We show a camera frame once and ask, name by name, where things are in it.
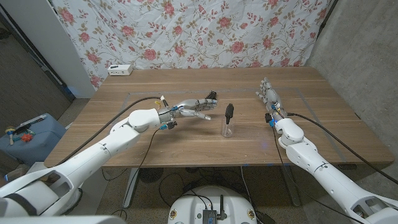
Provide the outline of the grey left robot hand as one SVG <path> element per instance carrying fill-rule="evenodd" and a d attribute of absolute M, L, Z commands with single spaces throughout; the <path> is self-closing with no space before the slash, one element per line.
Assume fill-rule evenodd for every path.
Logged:
<path fill-rule="evenodd" d="M 173 121 L 177 118 L 197 117 L 210 120 L 211 117 L 203 114 L 203 111 L 214 109 L 218 104 L 217 100 L 212 99 L 188 99 L 174 106 L 166 107 L 158 111 L 160 123 Z"/>

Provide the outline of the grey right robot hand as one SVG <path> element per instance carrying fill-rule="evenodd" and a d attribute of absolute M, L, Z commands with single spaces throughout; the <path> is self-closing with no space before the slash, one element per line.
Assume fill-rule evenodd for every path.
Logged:
<path fill-rule="evenodd" d="M 264 78 L 260 84 L 260 92 L 256 92 L 256 96 L 259 97 L 266 106 L 267 112 L 271 118 L 278 122 L 287 117 L 287 112 L 282 106 L 282 100 L 277 92 L 273 89 L 268 78 Z"/>

